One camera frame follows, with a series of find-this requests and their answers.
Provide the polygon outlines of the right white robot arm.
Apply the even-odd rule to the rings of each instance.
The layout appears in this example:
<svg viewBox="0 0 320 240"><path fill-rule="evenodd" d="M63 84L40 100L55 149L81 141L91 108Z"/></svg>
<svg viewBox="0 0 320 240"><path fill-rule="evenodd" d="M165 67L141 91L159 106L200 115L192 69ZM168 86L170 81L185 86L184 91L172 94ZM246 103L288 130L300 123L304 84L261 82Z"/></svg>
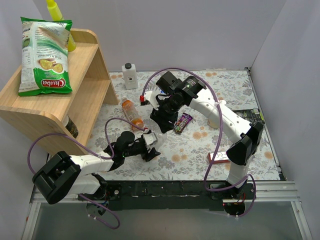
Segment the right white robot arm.
<svg viewBox="0 0 320 240"><path fill-rule="evenodd" d="M232 145L226 151L231 164L225 187L214 191L226 191L230 198L239 198L245 192L248 168L260 144L264 126L258 121L251 123L230 110L224 101L218 100L212 87L195 73L191 72L182 81L169 68L163 71L165 73L156 85L166 97L159 99L159 95L146 88L140 96L142 103L147 102L153 107L150 118L158 124L162 133L166 133L174 129L179 110L188 106L217 125L219 137L225 134Z"/></svg>

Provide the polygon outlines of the orange soda bottle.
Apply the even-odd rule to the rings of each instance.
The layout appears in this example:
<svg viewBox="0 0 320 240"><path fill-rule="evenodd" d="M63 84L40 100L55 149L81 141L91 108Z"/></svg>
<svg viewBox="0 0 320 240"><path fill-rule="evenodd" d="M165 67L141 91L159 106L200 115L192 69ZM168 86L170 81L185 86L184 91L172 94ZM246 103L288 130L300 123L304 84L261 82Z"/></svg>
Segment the orange soda bottle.
<svg viewBox="0 0 320 240"><path fill-rule="evenodd" d="M126 97L123 97L121 106L127 120L133 123L135 126L138 126L143 129L144 122L141 116L139 115L138 111L136 110L134 103Z"/></svg>

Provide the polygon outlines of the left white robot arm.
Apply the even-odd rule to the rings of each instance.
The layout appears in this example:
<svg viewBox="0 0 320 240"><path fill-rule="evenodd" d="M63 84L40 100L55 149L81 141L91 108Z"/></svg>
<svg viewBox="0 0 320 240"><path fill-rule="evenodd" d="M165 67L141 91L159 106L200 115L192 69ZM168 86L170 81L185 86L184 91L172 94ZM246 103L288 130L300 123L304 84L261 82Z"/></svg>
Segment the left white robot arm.
<svg viewBox="0 0 320 240"><path fill-rule="evenodd" d="M34 174L32 182L51 205L73 194L103 200L110 192L100 173L116 170L132 156L139 155L145 162L151 161L161 154L158 149L165 138L151 130L146 130L139 138L133 132L124 131L98 154L69 155L59 151Z"/></svg>

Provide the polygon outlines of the clear bottle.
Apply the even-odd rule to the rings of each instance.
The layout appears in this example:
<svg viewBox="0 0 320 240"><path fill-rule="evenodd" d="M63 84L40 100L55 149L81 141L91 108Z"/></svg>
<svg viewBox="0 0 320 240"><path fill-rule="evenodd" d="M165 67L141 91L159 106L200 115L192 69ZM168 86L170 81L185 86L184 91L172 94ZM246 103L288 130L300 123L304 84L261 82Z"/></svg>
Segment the clear bottle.
<svg viewBox="0 0 320 240"><path fill-rule="evenodd" d="M167 140L167 133L162 133L161 131L157 131L155 132L155 136L157 138L155 149L159 150Z"/></svg>

